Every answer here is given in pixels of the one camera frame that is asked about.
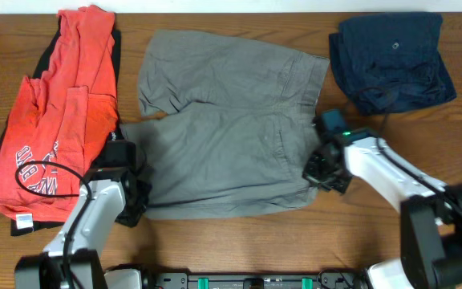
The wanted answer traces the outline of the grey shorts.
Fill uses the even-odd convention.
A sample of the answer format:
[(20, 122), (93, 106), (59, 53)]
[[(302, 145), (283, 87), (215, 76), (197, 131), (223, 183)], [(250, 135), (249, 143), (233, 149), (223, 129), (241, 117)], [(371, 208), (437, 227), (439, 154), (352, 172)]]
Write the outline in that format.
[(138, 79), (143, 120), (122, 124), (151, 183), (151, 219), (296, 210), (327, 58), (202, 31), (157, 31)]

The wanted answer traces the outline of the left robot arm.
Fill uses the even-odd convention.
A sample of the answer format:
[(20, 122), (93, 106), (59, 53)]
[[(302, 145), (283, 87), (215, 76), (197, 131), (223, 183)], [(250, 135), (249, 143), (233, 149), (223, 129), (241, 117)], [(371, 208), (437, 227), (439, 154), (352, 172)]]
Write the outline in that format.
[(137, 177), (136, 147), (108, 141), (85, 176), (62, 229), (43, 252), (24, 256), (14, 269), (17, 288), (142, 288), (146, 274), (133, 265), (108, 271), (99, 257), (115, 223), (134, 227), (146, 209), (149, 184)]

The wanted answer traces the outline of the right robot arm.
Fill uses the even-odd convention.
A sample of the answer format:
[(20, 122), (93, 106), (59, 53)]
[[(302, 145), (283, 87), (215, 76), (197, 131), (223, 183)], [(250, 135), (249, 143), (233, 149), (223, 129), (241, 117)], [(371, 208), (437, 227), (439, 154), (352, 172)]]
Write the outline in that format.
[(455, 288), (462, 284), (462, 183), (449, 185), (406, 161), (369, 128), (351, 129), (339, 110), (316, 116), (321, 141), (303, 177), (344, 194), (365, 181), (400, 216), (400, 256), (358, 276), (355, 288)]

